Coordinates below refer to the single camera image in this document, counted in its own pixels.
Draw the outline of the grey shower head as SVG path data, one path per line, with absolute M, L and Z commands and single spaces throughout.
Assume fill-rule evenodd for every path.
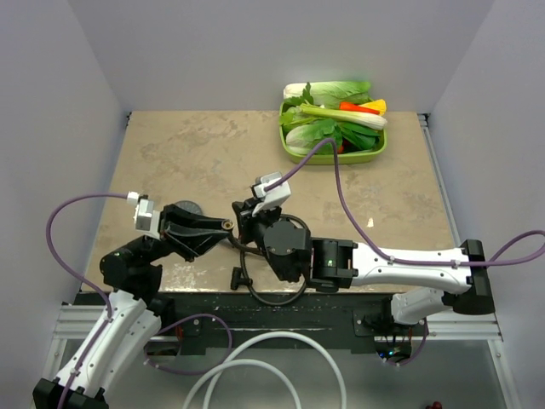
M 196 215 L 202 215 L 203 209 L 201 206 L 191 200 L 181 200 L 176 203 L 176 206 L 182 210 L 188 211 Z

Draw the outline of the black T-shaped fitting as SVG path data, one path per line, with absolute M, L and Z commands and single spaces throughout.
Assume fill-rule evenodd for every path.
M 232 276 L 230 281 L 230 289 L 236 291 L 240 286 L 250 288 L 253 285 L 252 279 L 241 267 L 234 267 L 232 269 Z

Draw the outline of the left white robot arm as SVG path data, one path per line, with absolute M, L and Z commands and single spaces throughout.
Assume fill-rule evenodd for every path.
M 42 378 L 32 397 L 37 408 L 106 408 L 108 392 L 149 339 L 175 328 L 172 299 L 158 292 L 163 268 L 172 253 L 188 262 L 202 256 L 233 229 L 228 219 L 202 216 L 169 204 L 155 210 L 150 199 L 132 200 L 140 237 L 100 260 L 110 294 L 77 352 L 52 379 Z

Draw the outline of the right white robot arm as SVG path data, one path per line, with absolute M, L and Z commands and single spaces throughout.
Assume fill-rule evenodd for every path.
M 451 309 L 457 314 L 487 315 L 496 311 L 483 245 L 467 239 L 441 251 L 389 250 L 379 257 L 370 246 L 346 239 L 314 238 L 294 224 L 280 207 L 258 210 L 256 199 L 232 203 L 239 240 L 254 243 L 281 281 L 300 280 L 316 291 L 371 284 L 409 285 L 395 294 L 379 314 L 381 328 L 397 335 L 429 315 Z

